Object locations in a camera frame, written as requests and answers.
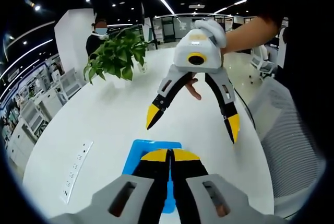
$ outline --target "hand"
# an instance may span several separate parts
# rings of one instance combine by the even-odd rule
[[[195,79],[194,76],[196,74],[193,73],[193,78],[191,79],[191,81],[189,81],[187,84],[186,84],[186,88],[188,89],[188,91],[190,92],[190,94],[192,96],[194,96],[196,99],[198,100],[201,100],[202,99],[202,96],[196,92],[195,88],[193,87],[193,84],[196,83],[198,81],[198,79]]]
[[[223,205],[216,206],[216,211],[219,217],[224,217],[228,214],[227,210],[224,208]]]

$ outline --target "blue object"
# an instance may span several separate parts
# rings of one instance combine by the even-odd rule
[[[106,32],[108,31],[108,28],[96,28],[95,31],[96,31],[99,35],[105,35]]]
[[[133,142],[129,156],[124,165],[122,174],[132,174],[138,166],[140,159],[149,152],[157,149],[166,148],[182,148],[179,142],[153,142],[151,140],[137,139]],[[170,214],[175,210],[175,199],[173,195],[173,181],[171,177],[171,169],[169,170],[169,181],[167,183],[167,199],[163,207],[164,214]]]

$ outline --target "electrical socket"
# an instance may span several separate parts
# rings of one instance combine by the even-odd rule
[[[65,176],[65,183],[62,187],[62,192],[60,195],[65,204],[69,203],[69,199],[71,197],[74,184],[79,175],[79,171],[92,145],[92,141],[86,141],[82,143],[75,152],[75,155],[73,155],[73,161],[69,165],[69,172]]]

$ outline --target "white cabinet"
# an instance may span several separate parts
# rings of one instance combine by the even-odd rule
[[[155,29],[154,33],[156,34],[156,40],[163,43],[163,33],[162,29]]]
[[[55,88],[51,88],[46,93],[35,98],[34,104],[39,108],[48,121],[51,121],[63,106]]]
[[[25,170],[28,159],[34,148],[34,143],[23,130],[23,126],[24,121],[20,119],[7,145],[9,158],[22,171]]]
[[[22,171],[26,169],[29,157],[25,156],[20,150],[17,150],[16,157],[13,162],[20,168]]]

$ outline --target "desk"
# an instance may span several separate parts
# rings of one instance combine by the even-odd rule
[[[229,139],[216,98],[204,75],[196,83],[202,101],[183,88],[156,125],[147,131],[148,106],[173,62],[174,49],[147,53],[147,72],[135,69],[134,80],[96,77],[85,85],[47,126],[28,161],[23,185],[47,217],[76,213],[90,204],[92,194],[122,173],[133,140],[180,142],[197,154],[209,173],[218,173],[243,190],[251,206],[273,214],[273,191],[267,160],[239,99],[240,132]],[[60,193],[78,145],[92,145],[80,170],[70,201]],[[160,223],[180,223],[178,214],[163,214]]]

